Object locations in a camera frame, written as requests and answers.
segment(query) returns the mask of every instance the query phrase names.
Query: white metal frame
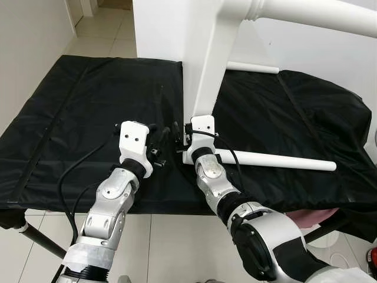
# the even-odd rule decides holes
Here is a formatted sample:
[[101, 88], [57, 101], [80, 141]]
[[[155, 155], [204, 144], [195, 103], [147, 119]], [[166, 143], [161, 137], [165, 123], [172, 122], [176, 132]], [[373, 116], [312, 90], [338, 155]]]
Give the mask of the white metal frame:
[[[211, 115], [226, 68], [232, 70], [278, 73], [268, 66], [228, 62], [234, 40], [244, 19], [279, 19], [299, 24], [335, 29], [377, 38], [377, 12], [339, 0], [222, 0], [211, 21], [209, 40], [190, 47], [183, 62], [184, 122], [192, 117]], [[233, 163], [226, 150], [216, 149], [225, 163]], [[241, 164], [313, 170], [336, 169], [334, 163], [248, 152], [237, 152]], [[184, 163], [192, 163], [190, 153]]]

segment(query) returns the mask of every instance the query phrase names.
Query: white tape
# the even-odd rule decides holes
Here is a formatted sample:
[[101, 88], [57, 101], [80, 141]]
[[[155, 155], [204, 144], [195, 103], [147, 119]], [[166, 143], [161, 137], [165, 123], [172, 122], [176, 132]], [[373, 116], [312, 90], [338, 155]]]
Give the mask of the white tape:
[[110, 270], [114, 255], [115, 251], [112, 249], [86, 243], [75, 243], [67, 250], [63, 265], [75, 272], [81, 272], [87, 265]]
[[326, 268], [314, 273], [307, 283], [376, 283], [372, 277], [362, 272], [360, 268]]

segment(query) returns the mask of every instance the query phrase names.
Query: black cable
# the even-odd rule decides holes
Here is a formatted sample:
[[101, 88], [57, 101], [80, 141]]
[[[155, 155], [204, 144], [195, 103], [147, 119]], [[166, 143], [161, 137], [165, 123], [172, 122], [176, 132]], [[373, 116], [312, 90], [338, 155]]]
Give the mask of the black cable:
[[76, 201], [75, 201], [75, 204], [73, 205], [72, 207], [72, 216], [75, 217], [75, 214], [76, 214], [76, 209], [77, 209], [77, 206], [78, 206], [78, 203], [80, 202], [82, 196], [90, 189], [92, 188], [93, 186], [98, 186], [100, 183], [94, 183], [94, 184], [91, 184], [89, 186], [87, 186], [84, 190], [81, 191], [81, 193], [78, 195], [78, 197], [76, 198]]
[[[75, 211], [76, 211], [76, 208], [77, 208], [77, 205], [78, 205], [78, 202], [80, 201], [81, 197], [84, 195], [84, 193], [93, 185], [89, 185], [87, 186], [81, 193], [80, 195], [77, 197], [76, 201], [75, 201], [75, 204], [73, 206], [73, 210], [72, 210], [72, 213], [70, 212], [70, 210], [68, 209], [68, 206], [67, 206], [67, 203], [65, 202], [64, 200], [64, 196], [63, 196], [63, 193], [62, 193], [62, 184], [63, 184], [63, 181], [65, 179], [65, 177], [73, 170], [75, 169], [77, 166], [79, 166], [83, 161], [85, 161], [87, 158], [89, 158], [90, 156], [92, 156], [94, 153], [96, 153], [97, 151], [99, 151], [100, 149], [102, 149], [110, 140], [111, 138], [117, 133], [118, 131], [118, 125], [115, 125], [116, 129], [115, 129], [115, 132], [111, 134], [111, 136], [104, 142], [102, 143], [101, 145], [97, 146], [95, 149], [93, 149], [92, 151], [90, 151], [89, 153], [87, 153], [86, 155], [84, 155], [82, 158], [80, 158], [79, 160], [77, 160], [74, 164], [72, 164], [66, 171], [64, 171], [64, 173], [60, 176], [59, 178], [59, 181], [58, 181], [58, 184], [57, 184], [57, 195], [58, 195], [58, 199], [60, 201], [60, 204], [61, 206], [63, 207], [63, 210], [65, 212], [65, 215], [67, 216], [68, 218], [68, 221], [70, 222], [71, 224], [71, 227], [72, 227], [72, 231], [73, 231], [73, 236], [72, 236], [72, 241], [71, 241], [71, 245], [73, 245], [77, 238], [78, 238], [78, 231], [77, 231], [77, 226], [76, 226], [76, 223], [75, 223]], [[64, 268], [64, 265], [60, 265], [58, 270], [57, 270], [57, 273], [55, 274], [54, 278], [52, 279], [51, 283], [56, 283], [58, 281], [58, 278], [62, 272]]]
[[242, 192], [245, 192], [245, 189], [244, 189], [244, 186], [243, 186], [242, 172], [241, 172], [240, 163], [238, 162], [238, 158], [237, 158], [236, 154], [234, 153], [234, 150], [228, 145], [228, 143], [222, 137], [219, 137], [219, 136], [214, 135], [214, 134], [207, 133], [205, 131], [192, 130], [191, 132], [195, 133], [195, 134], [203, 134], [203, 135], [206, 135], [206, 136], [214, 137], [215, 139], [220, 140], [225, 145], [225, 147], [228, 148], [228, 150], [230, 151], [230, 153], [233, 155], [234, 161], [236, 162], [236, 167], [237, 167], [237, 171], [238, 171], [239, 178], [240, 178], [241, 190], [242, 190]]
[[58, 194], [58, 199], [60, 201], [60, 204], [61, 206], [63, 207], [63, 210], [65, 212], [65, 215], [67, 216], [68, 218], [68, 221], [70, 222], [71, 224], [71, 227], [72, 227], [72, 231], [73, 231], [73, 238], [74, 238], [74, 242], [77, 240], [77, 237], [78, 237], [78, 232], [77, 232], [77, 227], [76, 227], [76, 223], [75, 223], [75, 219], [72, 217], [72, 214], [70, 212], [70, 210], [68, 209], [68, 206], [67, 204], [65, 203], [65, 200], [64, 200], [64, 197], [63, 197], [63, 193], [62, 193], [62, 184], [63, 184], [63, 181], [65, 179], [65, 177], [73, 170], [75, 169], [77, 166], [79, 166], [83, 161], [85, 161], [85, 159], [89, 158], [90, 156], [92, 156], [94, 153], [96, 153], [97, 151], [99, 151], [100, 149], [102, 149], [110, 140], [111, 138], [113, 137], [114, 133], [111, 134], [111, 136], [101, 145], [97, 146], [95, 149], [93, 149], [92, 151], [90, 151], [89, 153], [87, 153], [86, 155], [84, 155], [82, 158], [80, 158], [79, 160], [77, 160], [74, 164], [72, 164], [66, 171], [64, 171], [64, 173], [60, 176], [59, 178], [59, 181], [58, 181], [58, 184], [57, 184], [57, 194]]

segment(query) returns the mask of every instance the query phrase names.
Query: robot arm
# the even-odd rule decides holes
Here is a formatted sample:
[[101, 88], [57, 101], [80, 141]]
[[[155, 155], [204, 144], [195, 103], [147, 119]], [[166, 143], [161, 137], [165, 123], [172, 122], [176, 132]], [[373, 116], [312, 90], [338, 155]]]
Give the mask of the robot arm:
[[[194, 117], [191, 128], [214, 134], [213, 117]], [[246, 200], [227, 180], [214, 152], [213, 138], [193, 133], [184, 158], [192, 158], [197, 185], [226, 225], [247, 273], [261, 281], [278, 283], [376, 282], [360, 269], [343, 270], [315, 258], [290, 218]]]
[[63, 260], [66, 269], [57, 282], [107, 282], [125, 216], [134, 203], [141, 180], [153, 171], [146, 156], [148, 134], [149, 129], [143, 124], [122, 123], [120, 165], [97, 188], [95, 203], [76, 243], [67, 251]]

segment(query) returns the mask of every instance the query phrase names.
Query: red object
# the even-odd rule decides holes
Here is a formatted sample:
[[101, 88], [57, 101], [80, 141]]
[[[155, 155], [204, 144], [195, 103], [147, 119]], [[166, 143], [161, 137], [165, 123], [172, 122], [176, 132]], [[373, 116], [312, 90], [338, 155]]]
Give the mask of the red object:
[[368, 262], [373, 277], [377, 279], [377, 248], [371, 249], [366, 254], [366, 261]]

